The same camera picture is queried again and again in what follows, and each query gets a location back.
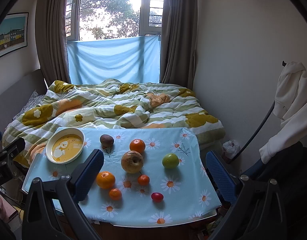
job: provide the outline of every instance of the wall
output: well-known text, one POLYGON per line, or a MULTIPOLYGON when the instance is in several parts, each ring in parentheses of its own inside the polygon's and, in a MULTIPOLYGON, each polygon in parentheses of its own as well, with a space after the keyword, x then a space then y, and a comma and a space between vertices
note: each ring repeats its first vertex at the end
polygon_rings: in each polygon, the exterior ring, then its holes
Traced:
POLYGON ((37 0, 18 0, 9 13, 29 12, 27 47, 0 58, 0 94, 26 74, 39 68, 35 40, 35 12, 37 0))
MULTIPOLYGON (((289 0, 198 0, 193 89, 243 146, 274 101, 282 61, 307 68, 307 24, 289 0)), ((280 128, 271 116, 234 166, 244 171, 280 128)))

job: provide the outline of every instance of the plastic bag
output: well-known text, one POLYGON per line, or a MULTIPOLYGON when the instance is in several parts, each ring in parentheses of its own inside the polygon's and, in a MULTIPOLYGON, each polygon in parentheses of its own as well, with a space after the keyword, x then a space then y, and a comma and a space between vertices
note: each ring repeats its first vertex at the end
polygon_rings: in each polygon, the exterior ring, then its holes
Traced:
POLYGON ((223 152, 228 159, 232 159, 240 151, 240 145, 236 140, 230 140, 223 145, 223 152))

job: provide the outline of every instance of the blue gripper pad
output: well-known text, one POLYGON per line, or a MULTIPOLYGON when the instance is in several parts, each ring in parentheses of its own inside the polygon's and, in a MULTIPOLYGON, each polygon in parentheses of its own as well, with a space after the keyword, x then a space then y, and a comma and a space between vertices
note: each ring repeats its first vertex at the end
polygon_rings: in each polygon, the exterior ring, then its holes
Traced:
POLYGON ((77 203, 86 198, 92 183, 104 164, 104 154, 94 149, 84 163, 79 164, 71 174, 73 200, 77 203))
POLYGON ((206 165, 224 200, 233 205, 237 200, 237 192, 240 184, 239 179, 232 178, 234 175, 230 175, 225 169, 225 166, 228 165, 222 159, 217 158, 212 151, 206 154, 206 165))

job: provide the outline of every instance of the bowl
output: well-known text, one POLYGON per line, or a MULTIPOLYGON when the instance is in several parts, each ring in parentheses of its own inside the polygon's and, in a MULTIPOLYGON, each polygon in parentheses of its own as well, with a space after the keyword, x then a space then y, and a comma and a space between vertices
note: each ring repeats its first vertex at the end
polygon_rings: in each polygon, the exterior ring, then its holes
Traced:
POLYGON ((70 163, 81 154, 84 142, 85 135, 78 128, 62 129, 49 139, 46 156, 52 163, 70 163))

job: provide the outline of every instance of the light blue tablecloth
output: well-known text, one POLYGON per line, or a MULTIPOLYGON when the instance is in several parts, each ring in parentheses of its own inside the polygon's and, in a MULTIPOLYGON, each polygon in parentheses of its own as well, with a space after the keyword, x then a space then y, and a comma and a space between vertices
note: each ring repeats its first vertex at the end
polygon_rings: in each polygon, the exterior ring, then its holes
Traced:
MULTIPOLYGON (((151 227, 168 226, 191 222, 210 216, 220 206, 220 201, 200 160, 196 136, 185 128, 161 129, 92 129, 84 128, 85 146, 81 155, 73 162, 63 165, 51 163, 44 154, 37 155, 30 167, 23 186, 29 191, 35 177, 43 181, 59 179, 61 175, 71 174, 77 164, 84 162, 93 149, 104 152, 105 161, 101 171, 110 171, 116 177, 115 187, 122 191, 120 201, 110 199, 109 190, 100 189, 94 183, 86 200, 79 203, 89 219, 106 221, 114 225, 151 227), (114 146, 102 149, 100 136, 111 135, 114 146), (137 178, 140 173, 128 174, 121 165, 122 155, 129 150, 133 139, 146 143, 143 154, 142 174, 150 177, 149 186, 142 187, 137 178), (181 162, 175 169, 165 169, 161 163, 167 153, 174 152, 181 162), (124 187, 131 182, 131 188, 124 187), (153 192, 164 195, 161 203, 151 200, 153 192)), ((55 208, 62 210, 58 200, 55 208)))

